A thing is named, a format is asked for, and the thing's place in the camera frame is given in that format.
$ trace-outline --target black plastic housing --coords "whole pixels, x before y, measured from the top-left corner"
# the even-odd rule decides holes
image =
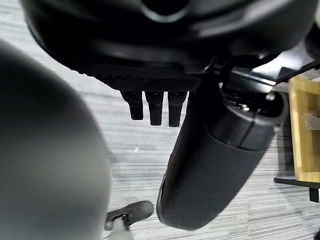
[[[213,93],[206,94],[207,88]],[[201,84],[188,106],[160,189],[157,214],[162,223],[196,230],[229,204],[288,114],[287,100],[275,94],[265,111],[251,112],[231,106],[212,80]]]

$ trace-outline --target blurry gray object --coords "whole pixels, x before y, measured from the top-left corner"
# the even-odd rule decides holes
[[[312,111],[305,114],[305,127],[308,130],[320,130],[320,117],[318,111]]]
[[[0,40],[0,239],[99,240],[106,144],[81,98]]]

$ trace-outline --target metal bolt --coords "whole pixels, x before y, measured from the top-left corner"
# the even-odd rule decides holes
[[[273,101],[276,98],[276,94],[274,91],[269,92],[266,96],[265,96],[265,100],[267,101]]]
[[[241,108],[242,108],[242,111],[244,111],[244,112],[248,112],[250,110],[250,108],[245,104],[242,104]]]

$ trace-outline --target floor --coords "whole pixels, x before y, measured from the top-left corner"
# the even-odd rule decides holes
[[[162,126],[150,126],[147,107],[144,120],[132,121],[118,91],[60,65],[35,43],[17,0],[0,0],[0,37],[56,72],[92,110],[113,153],[110,210],[140,200],[155,203],[179,133],[178,128],[167,127],[168,105],[163,108]],[[273,183],[276,176],[293,174],[292,161],[287,121],[250,179],[210,224],[187,232],[161,224],[154,214],[132,226],[134,239],[311,240],[320,227],[320,204],[309,201],[306,188]]]

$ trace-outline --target striped carpet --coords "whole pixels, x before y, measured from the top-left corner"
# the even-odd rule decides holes
[[[35,43],[17,0],[0,0],[0,37],[56,72],[81,94],[92,110],[113,153],[110,210],[141,200],[155,203],[179,133],[179,129],[167,127],[168,104],[163,107],[162,126],[150,126],[146,102],[144,120],[132,121],[118,91],[60,65]],[[313,239],[320,227],[320,204],[309,201],[306,188],[273,183],[276,176],[293,174],[290,136],[287,122],[238,195],[204,228],[194,232],[170,228],[153,215],[132,226],[134,239]]]

